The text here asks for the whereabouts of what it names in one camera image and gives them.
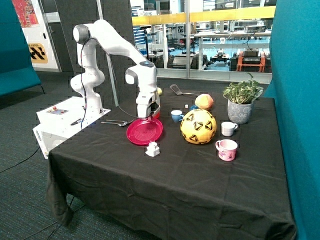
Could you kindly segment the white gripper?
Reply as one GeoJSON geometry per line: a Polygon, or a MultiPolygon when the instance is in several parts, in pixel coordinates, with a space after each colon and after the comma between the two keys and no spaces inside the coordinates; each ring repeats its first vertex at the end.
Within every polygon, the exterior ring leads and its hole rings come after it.
{"type": "Polygon", "coordinates": [[[140,92],[136,98],[137,115],[139,118],[151,117],[153,112],[160,111],[158,92],[140,92]]]}

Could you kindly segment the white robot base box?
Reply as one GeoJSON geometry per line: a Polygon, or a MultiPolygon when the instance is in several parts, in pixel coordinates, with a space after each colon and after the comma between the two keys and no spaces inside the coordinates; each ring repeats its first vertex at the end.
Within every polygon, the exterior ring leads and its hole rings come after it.
{"type": "Polygon", "coordinates": [[[36,113],[40,124],[33,133],[46,160],[52,149],[111,111],[101,107],[85,110],[85,106],[82,97],[72,96],[36,113]],[[71,125],[78,119],[83,122],[71,125]]]}

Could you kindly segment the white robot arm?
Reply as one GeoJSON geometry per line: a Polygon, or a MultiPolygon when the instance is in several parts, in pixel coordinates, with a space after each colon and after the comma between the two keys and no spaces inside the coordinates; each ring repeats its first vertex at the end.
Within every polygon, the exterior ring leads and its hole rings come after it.
{"type": "Polygon", "coordinates": [[[157,88],[157,68],[147,60],[136,47],[125,40],[104,19],[94,23],[78,24],[73,28],[76,41],[77,61],[82,73],[71,79],[71,87],[84,98],[84,110],[87,115],[100,114],[103,111],[101,97],[94,88],[105,81],[105,74],[97,47],[107,55],[130,58],[135,65],[125,71],[128,84],[137,84],[139,93],[136,98],[139,118],[158,117],[160,114],[160,96],[157,88]]]}

